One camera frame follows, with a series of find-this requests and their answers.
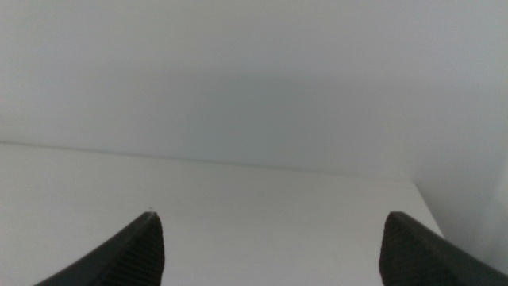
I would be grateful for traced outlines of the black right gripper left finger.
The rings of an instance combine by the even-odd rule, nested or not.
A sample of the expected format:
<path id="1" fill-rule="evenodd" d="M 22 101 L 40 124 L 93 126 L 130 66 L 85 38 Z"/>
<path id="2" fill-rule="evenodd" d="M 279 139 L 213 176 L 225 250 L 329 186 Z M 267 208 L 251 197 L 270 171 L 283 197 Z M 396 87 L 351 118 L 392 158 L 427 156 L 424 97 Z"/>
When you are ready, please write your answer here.
<path id="1" fill-rule="evenodd" d="M 164 264 L 160 217 L 154 211 L 147 211 L 37 286 L 160 286 Z"/>

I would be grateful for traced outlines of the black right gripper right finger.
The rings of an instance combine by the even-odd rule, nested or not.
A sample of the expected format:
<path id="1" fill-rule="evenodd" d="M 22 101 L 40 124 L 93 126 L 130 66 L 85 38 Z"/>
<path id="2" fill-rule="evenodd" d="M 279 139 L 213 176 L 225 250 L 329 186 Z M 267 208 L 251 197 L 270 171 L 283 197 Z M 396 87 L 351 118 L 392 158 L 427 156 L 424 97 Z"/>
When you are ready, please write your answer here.
<path id="1" fill-rule="evenodd" d="M 386 286 L 507 286 L 506 274 L 401 211 L 384 223 L 379 273 Z"/>

